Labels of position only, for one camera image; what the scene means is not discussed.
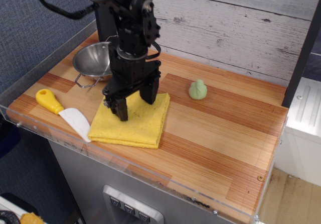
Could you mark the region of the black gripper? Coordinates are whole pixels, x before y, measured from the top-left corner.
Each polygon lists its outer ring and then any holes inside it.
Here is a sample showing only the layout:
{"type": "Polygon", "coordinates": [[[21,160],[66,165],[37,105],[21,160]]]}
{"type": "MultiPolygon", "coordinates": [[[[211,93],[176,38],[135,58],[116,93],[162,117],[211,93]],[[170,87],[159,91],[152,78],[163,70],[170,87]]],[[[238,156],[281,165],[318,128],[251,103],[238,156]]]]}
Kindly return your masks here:
{"type": "Polygon", "coordinates": [[[103,89],[104,105],[111,109],[121,121],[128,120],[126,97],[139,91],[140,97],[153,104],[159,86],[161,62],[147,61],[144,54],[140,58],[126,59],[113,44],[109,45],[112,78],[103,89]]]}

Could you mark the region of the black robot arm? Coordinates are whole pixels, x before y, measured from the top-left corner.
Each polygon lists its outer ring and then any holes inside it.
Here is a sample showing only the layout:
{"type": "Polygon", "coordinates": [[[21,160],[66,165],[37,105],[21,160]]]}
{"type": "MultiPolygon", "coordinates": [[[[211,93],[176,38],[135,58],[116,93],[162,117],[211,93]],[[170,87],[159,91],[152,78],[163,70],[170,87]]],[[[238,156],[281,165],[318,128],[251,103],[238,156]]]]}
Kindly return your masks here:
{"type": "Polygon", "coordinates": [[[128,119],[126,98],[135,92],[148,104],[153,104],[159,86],[161,62],[158,53],[148,55],[160,46],[160,26],[153,14],[152,0],[90,0],[108,7],[116,26],[118,45],[108,47],[112,78],[105,86],[104,104],[121,121],[128,119]]]}

